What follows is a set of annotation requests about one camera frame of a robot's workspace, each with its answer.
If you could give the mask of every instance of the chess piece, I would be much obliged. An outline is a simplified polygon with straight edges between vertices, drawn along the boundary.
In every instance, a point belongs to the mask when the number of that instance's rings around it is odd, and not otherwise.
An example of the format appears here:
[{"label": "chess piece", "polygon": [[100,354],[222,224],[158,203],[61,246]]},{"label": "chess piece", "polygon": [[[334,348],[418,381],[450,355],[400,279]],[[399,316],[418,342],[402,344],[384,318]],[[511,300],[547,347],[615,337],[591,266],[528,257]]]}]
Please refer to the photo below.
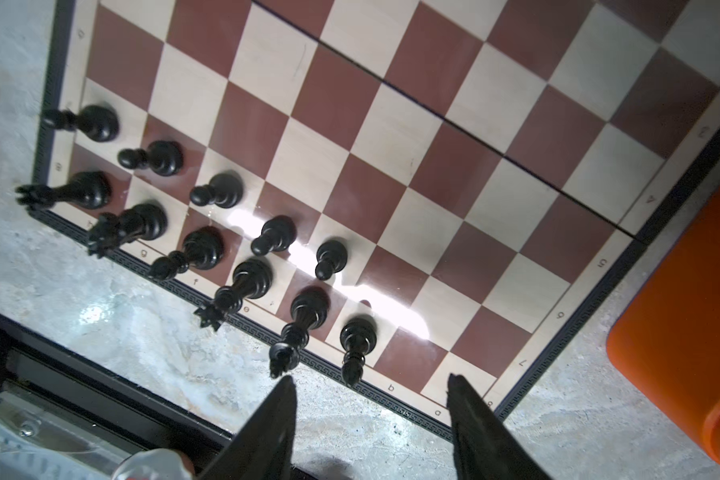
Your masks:
[{"label": "chess piece", "polygon": [[232,286],[223,286],[216,291],[213,302],[195,310],[200,318],[200,328],[212,326],[218,330],[227,315],[242,308],[242,299],[257,299],[264,296],[272,284],[272,270],[264,262],[251,258],[242,262],[232,272]]},{"label": "chess piece", "polygon": [[80,130],[93,141],[114,140],[120,125],[112,110],[99,105],[88,105],[76,115],[69,110],[44,110],[43,124],[55,130]]},{"label": "chess piece", "polygon": [[216,174],[208,185],[198,185],[190,192],[190,201],[197,206],[215,205],[232,208],[242,198],[242,184],[232,174]]},{"label": "chess piece", "polygon": [[347,265],[347,247],[338,240],[328,240],[317,249],[315,276],[327,281],[333,274],[344,270]]},{"label": "chess piece", "polygon": [[19,205],[26,205],[28,211],[48,210],[57,202],[69,202],[87,210],[101,208],[110,202],[112,188],[102,172],[79,172],[61,187],[47,185],[22,185],[16,193]]},{"label": "chess piece", "polygon": [[362,378],[365,356],[376,347],[376,328],[370,320],[356,316],[344,325],[338,339],[346,352],[342,363],[342,380],[352,388]]},{"label": "chess piece", "polygon": [[154,240],[165,233],[167,226],[163,209],[152,204],[135,205],[120,215],[100,214],[96,225],[88,230],[88,255],[101,258],[136,239]]},{"label": "chess piece", "polygon": [[210,270],[216,266],[224,253],[224,243],[219,231],[204,226],[184,237],[182,251],[175,250],[155,260],[146,274],[152,280],[162,282],[183,274],[194,266],[198,270]]},{"label": "chess piece", "polygon": [[280,341],[269,349],[269,376],[276,379],[298,365],[299,352],[309,342],[309,331],[326,321],[329,300],[325,291],[307,288],[291,302],[293,322],[282,328]]},{"label": "chess piece", "polygon": [[181,148],[175,141],[156,140],[143,148],[125,148],[117,154],[117,163],[128,170],[151,169],[161,177],[176,175],[184,165]]},{"label": "chess piece", "polygon": [[264,256],[269,252],[282,252],[296,240],[296,226],[288,216],[280,215],[262,226],[262,234],[251,242],[251,252]]}]

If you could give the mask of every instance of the chessboard square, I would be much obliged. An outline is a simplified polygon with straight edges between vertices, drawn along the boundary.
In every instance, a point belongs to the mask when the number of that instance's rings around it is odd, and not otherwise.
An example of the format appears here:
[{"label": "chessboard square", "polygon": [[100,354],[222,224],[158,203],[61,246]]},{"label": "chessboard square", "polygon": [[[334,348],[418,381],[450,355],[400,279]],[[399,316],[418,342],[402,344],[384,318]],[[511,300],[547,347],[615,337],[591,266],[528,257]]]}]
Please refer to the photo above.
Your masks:
[{"label": "chessboard square", "polygon": [[317,42],[253,5],[230,81],[290,115],[316,48]]},{"label": "chessboard square", "polygon": [[480,370],[470,362],[448,352],[427,385],[422,389],[422,395],[445,406],[448,403],[448,378],[451,375],[464,376],[480,396],[485,395],[496,381],[496,377],[485,370]]},{"label": "chessboard square", "polygon": [[86,76],[146,110],[162,51],[160,40],[99,6]]},{"label": "chessboard square", "polygon": [[420,392],[448,353],[434,343],[398,328],[373,369]]},{"label": "chessboard square", "polygon": [[227,82],[209,146],[265,178],[288,115]]},{"label": "chessboard square", "polygon": [[600,0],[600,3],[654,41],[661,42],[688,0]]},{"label": "chessboard square", "polygon": [[485,145],[443,123],[411,188],[464,218],[500,159]]},{"label": "chessboard square", "polygon": [[259,195],[264,187],[264,179],[254,175],[229,158],[225,158],[214,150],[207,148],[206,156],[202,160],[196,184],[206,185],[216,174],[232,174],[242,183],[242,198],[233,208],[219,208],[216,205],[197,206],[190,204],[190,208],[203,213],[215,222],[226,228],[234,230],[240,235],[249,238],[261,233],[263,222],[254,218],[253,211]]},{"label": "chessboard square", "polygon": [[528,339],[528,331],[482,306],[451,353],[499,378]]},{"label": "chessboard square", "polygon": [[556,198],[554,188],[502,159],[466,220],[519,251]]},{"label": "chessboard square", "polygon": [[605,122],[547,87],[512,141],[507,156],[562,188]]},{"label": "chessboard square", "polygon": [[720,2],[688,2],[663,45],[720,86]]},{"label": "chessboard square", "polygon": [[339,312],[344,308],[344,303],[347,301],[347,297],[337,292],[330,285],[325,282],[321,282],[315,278],[314,274],[308,274],[301,270],[297,270],[291,278],[291,283],[288,285],[288,290],[280,302],[280,307],[277,309],[276,316],[284,322],[292,322],[291,318],[291,303],[294,301],[296,296],[307,288],[320,289],[328,294],[328,314],[326,321],[320,326],[320,328],[310,330],[309,336],[314,337],[321,342],[326,340],[326,337],[333,328],[333,324],[336,323]]},{"label": "chessboard square", "polygon": [[464,222],[432,276],[482,303],[514,255],[511,248]]},{"label": "chessboard square", "polygon": [[518,254],[483,305],[533,333],[569,283]]},{"label": "chessboard square", "polygon": [[431,274],[461,223],[458,216],[408,188],[378,244]]},{"label": "chessboard square", "polygon": [[318,46],[292,116],[349,150],[379,85],[360,67]]},{"label": "chessboard square", "polygon": [[322,211],[347,155],[344,148],[290,118],[266,180]]},{"label": "chessboard square", "polygon": [[317,250],[328,240],[339,240],[347,247],[347,265],[344,270],[334,274],[333,285],[336,288],[354,286],[371,258],[376,245],[352,229],[341,225],[330,216],[321,215],[315,225],[315,231],[307,247],[316,257]]},{"label": "chessboard square", "polygon": [[484,41],[507,0],[424,0],[424,3]]},{"label": "chessboard square", "polygon": [[383,77],[418,0],[334,0],[321,40]]},{"label": "chessboard square", "polygon": [[541,78],[483,44],[446,117],[490,146],[507,151],[543,90]]},{"label": "chessboard square", "polygon": [[105,105],[117,113],[120,131],[114,140],[93,141],[87,135],[75,135],[75,142],[102,158],[117,164],[117,152],[141,143],[146,112],[90,78],[85,79],[82,105]]},{"label": "chessboard square", "polygon": [[150,113],[208,145],[227,83],[226,77],[167,44],[157,71]]},{"label": "chessboard square", "polygon": [[563,190],[618,224],[664,159],[606,125]]},{"label": "chessboard square", "polygon": [[398,325],[364,303],[355,302],[354,300],[347,300],[344,303],[344,307],[338,314],[338,319],[334,322],[330,333],[326,337],[326,343],[334,346],[340,352],[344,352],[341,342],[342,329],[348,321],[358,316],[372,321],[375,326],[376,347],[365,356],[365,365],[374,367],[384,349],[387,348],[387,344],[392,339],[394,332],[397,331]]},{"label": "chessboard square", "polygon": [[[243,238],[240,242],[240,248],[237,251],[235,265],[237,266],[251,258],[254,258],[251,253],[251,241],[250,239]],[[296,265],[291,264],[288,260],[284,260],[278,255],[257,256],[255,258],[269,265],[269,268],[272,270],[272,285],[264,296],[257,299],[248,299],[248,301],[275,315],[280,308],[283,297],[288,291],[291,279],[297,271]],[[230,275],[230,278],[225,282],[225,285],[231,284],[232,275]]]},{"label": "chessboard square", "polygon": [[232,272],[235,257],[237,256],[237,251],[240,248],[240,242],[242,242],[242,237],[240,235],[212,221],[211,218],[203,215],[201,212],[190,208],[186,212],[186,218],[184,219],[184,225],[181,229],[181,235],[179,235],[179,242],[176,245],[176,250],[182,250],[184,238],[186,238],[187,235],[207,226],[216,229],[216,232],[222,238],[224,249],[221,261],[210,270],[198,270],[194,266],[190,269],[202,278],[205,278],[218,286],[222,286],[226,282],[226,279],[230,277],[230,273]]},{"label": "chessboard square", "polygon": [[115,214],[119,215],[125,209],[126,198],[128,197],[128,189],[130,188],[131,174],[112,162],[106,161],[94,152],[75,144],[72,146],[72,155],[70,157],[69,176],[78,174],[79,172],[100,171],[106,177],[106,181],[112,189],[110,202],[97,210],[88,210],[82,206],[72,204],[89,215],[97,216],[98,214]]},{"label": "chessboard square", "polygon": [[613,232],[613,225],[560,195],[520,253],[573,283]]},{"label": "chessboard square", "polygon": [[658,44],[596,4],[557,65],[550,83],[610,120]]},{"label": "chessboard square", "polygon": [[352,153],[408,185],[441,124],[432,113],[383,84]]},{"label": "chessboard square", "polygon": [[176,0],[168,43],[226,78],[250,7],[250,0]]},{"label": "chessboard square", "polygon": [[427,324],[429,340],[446,350],[456,343],[479,308],[479,302],[431,276],[411,305]]},{"label": "chessboard square", "polygon": [[261,5],[319,38],[331,12],[333,0],[261,0]]},{"label": "chessboard square", "polygon": [[660,48],[611,123],[666,159],[717,91],[714,83]]},{"label": "chessboard square", "polygon": [[440,115],[480,51],[480,40],[419,3],[385,78]]},{"label": "chessboard square", "polygon": [[591,0],[509,0],[488,43],[548,80],[592,5]]},{"label": "chessboard square", "polygon": [[154,240],[139,240],[163,255],[174,251],[184,225],[187,206],[164,191],[149,185],[141,178],[132,177],[125,208],[138,204],[156,204],[163,209],[168,219],[168,227],[163,235]]},{"label": "chessboard square", "polygon": [[376,246],[365,264],[358,285],[367,285],[403,306],[410,306],[428,275],[415,266]]},{"label": "chessboard square", "polygon": [[178,173],[170,177],[163,177],[153,172],[152,169],[145,168],[135,170],[134,175],[148,184],[160,188],[178,201],[188,204],[190,202],[190,191],[195,186],[202,158],[206,154],[206,148],[177,129],[150,115],[144,127],[141,147],[147,149],[152,142],[157,140],[173,141],[179,144],[183,165]]},{"label": "chessboard square", "polygon": [[176,0],[101,0],[101,5],[125,20],[165,40]]},{"label": "chessboard square", "polygon": [[378,242],[404,192],[403,184],[350,154],[328,198],[325,214]]},{"label": "chessboard square", "polygon": [[[270,183],[264,183],[253,214],[261,221],[267,221],[278,215],[288,216],[296,226],[296,241],[300,244],[309,242],[309,237],[312,236],[317,220],[320,218],[320,212]],[[252,238],[260,234],[261,228],[259,227],[259,231],[255,232]]]}]

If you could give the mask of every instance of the chessboard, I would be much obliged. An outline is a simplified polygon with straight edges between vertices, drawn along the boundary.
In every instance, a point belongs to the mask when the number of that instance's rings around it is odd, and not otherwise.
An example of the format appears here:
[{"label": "chessboard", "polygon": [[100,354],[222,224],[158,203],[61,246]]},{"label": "chessboard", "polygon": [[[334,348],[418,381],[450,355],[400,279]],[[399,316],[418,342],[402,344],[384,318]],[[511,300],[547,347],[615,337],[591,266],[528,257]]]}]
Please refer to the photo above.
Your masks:
[{"label": "chessboard", "polygon": [[[320,286],[302,361],[340,379],[342,327],[373,318],[355,390],[449,438],[448,375],[505,418],[720,157],[720,2],[649,4],[59,0],[44,108],[119,128],[42,124],[33,182],[100,171],[112,192],[30,213],[84,243],[103,212],[158,204],[164,233],[107,255],[141,275],[214,226],[221,261],[158,282],[198,306],[290,217],[269,291],[226,322],[273,344]],[[158,140],[177,174],[118,161]],[[190,202],[221,173],[235,206]],[[322,282],[328,239],[348,262]]]}]

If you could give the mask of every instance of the black pawn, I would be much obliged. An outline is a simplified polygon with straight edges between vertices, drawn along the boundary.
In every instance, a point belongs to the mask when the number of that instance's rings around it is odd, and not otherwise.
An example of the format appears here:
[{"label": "black pawn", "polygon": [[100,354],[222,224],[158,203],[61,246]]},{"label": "black pawn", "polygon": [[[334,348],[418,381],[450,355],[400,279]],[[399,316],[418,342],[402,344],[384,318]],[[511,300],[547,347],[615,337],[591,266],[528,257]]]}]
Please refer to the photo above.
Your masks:
[{"label": "black pawn", "polygon": [[22,185],[17,187],[20,195],[16,201],[26,205],[28,211],[48,210],[58,202],[69,202],[87,210],[96,210],[110,202],[112,188],[101,172],[79,172],[61,187],[47,185]]},{"label": "black pawn", "polygon": [[183,274],[190,266],[198,270],[210,270],[221,261],[224,243],[217,229],[204,226],[185,236],[181,248],[182,251],[175,250],[155,260],[146,275],[162,282]]},{"label": "black pawn", "polygon": [[354,387],[362,378],[365,356],[376,347],[376,328],[368,319],[361,316],[348,321],[338,337],[346,354],[342,365],[342,380]]},{"label": "black pawn", "polygon": [[232,174],[217,174],[208,185],[198,185],[190,192],[190,201],[197,206],[215,205],[232,208],[242,198],[242,184]]},{"label": "black pawn", "polygon": [[280,341],[269,349],[269,376],[276,379],[298,365],[299,352],[309,342],[309,331],[326,321],[328,295],[322,289],[309,288],[291,302],[293,322],[282,328]]},{"label": "black pawn", "polygon": [[175,141],[156,140],[143,148],[125,148],[117,154],[117,163],[128,170],[149,168],[161,177],[176,175],[184,165],[181,148]]},{"label": "black pawn", "polygon": [[154,240],[165,233],[167,226],[163,209],[152,204],[135,205],[120,215],[100,214],[96,225],[88,230],[88,255],[101,258],[136,239]]},{"label": "black pawn", "polygon": [[262,226],[262,234],[251,242],[251,252],[264,256],[269,252],[282,252],[296,240],[296,226],[288,216],[280,215]]},{"label": "black pawn", "polygon": [[200,328],[212,326],[218,330],[227,315],[242,308],[242,299],[257,299],[264,296],[272,284],[272,270],[264,262],[251,258],[242,262],[232,272],[232,286],[223,286],[216,291],[213,302],[195,310],[200,318]]},{"label": "black pawn", "polygon": [[347,247],[338,240],[328,240],[317,249],[315,276],[327,281],[333,274],[344,270],[347,265]]},{"label": "black pawn", "polygon": [[117,115],[99,105],[88,105],[76,115],[69,110],[45,110],[43,124],[55,130],[80,130],[93,141],[114,140],[120,131]]}]

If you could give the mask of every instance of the black chess piece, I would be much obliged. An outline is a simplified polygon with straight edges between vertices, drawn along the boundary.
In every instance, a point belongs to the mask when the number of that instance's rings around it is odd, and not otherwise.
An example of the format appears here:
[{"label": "black chess piece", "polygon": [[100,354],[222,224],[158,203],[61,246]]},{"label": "black chess piece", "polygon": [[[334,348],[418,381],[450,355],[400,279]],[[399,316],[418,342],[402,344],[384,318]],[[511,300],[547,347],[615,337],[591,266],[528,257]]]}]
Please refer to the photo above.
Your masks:
[{"label": "black chess piece", "polygon": [[16,188],[20,195],[19,205],[26,205],[28,211],[48,210],[57,202],[69,202],[87,210],[96,210],[110,202],[112,188],[102,172],[79,172],[61,187],[47,185],[22,185]]},{"label": "black chess piece", "polygon": [[291,302],[293,322],[282,328],[280,341],[269,349],[269,376],[276,379],[298,365],[299,352],[309,342],[309,331],[326,321],[330,301],[325,291],[307,288]]},{"label": "black chess piece", "polygon": [[204,226],[185,236],[181,248],[182,251],[175,250],[155,260],[146,275],[162,282],[183,274],[190,266],[198,270],[210,270],[221,261],[224,242],[216,228]]},{"label": "black chess piece", "polygon": [[190,201],[197,206],[215,205],[232,208],[242,198],[242,183],[232,174],[216,174],[208,185],[198,185],[190,192]]},{"label": "black chess piece", "polygon": [[279,215],[262,226],[262,234],[251,242],[251,252],[264,256],[269,252],[282,252],[296,240],[296,226],[288,216]]},{"label": "black chess piece", "polygon": [[257,299],[264,296],[272,284],[272,269],[261,260],[251,258],[242,262],[232,272],[232,286],[223,286],[216,291],[213,302],[195,310],[200,318],[200,328],[212,326],[218,330],[227,315],[242,308],[242,299]]},{"label": "black chess piece", "polygon": [[338,240],[328,240],[317,249],[315,276],[322,281],[344,270],[347,265],[347,247]]},{"label": "black chess piece", "polygon": [[101,258],[136,239],[154,240],[165,233],[167,227],[165,212],[152,204],[135,205],[120,215],[100,214],[96,225],[88,230],[88,255]]},{"label": "black chess piece", "polygon": [[44,110],[43,124],[55,130],[80,130],[93,141],[114,140],[120,131],[117,114],[106,107],[88,105],[76,115],[69,110]]},{"label": "black chess piece", "polygon": [[181,147],[175,141],[155,140],[143,148],[125,148],[117,154],[117,163],[128,170],[149,168],[161,177],[176,175],[184,165]]},{"label": "black chess piece", "polygon": [[356,316],[344,325],[338,339],[346,352],[342,364],[342,380],[352,388],[362,378],[365,356],[376,347],[376,327],[372,321]]}]

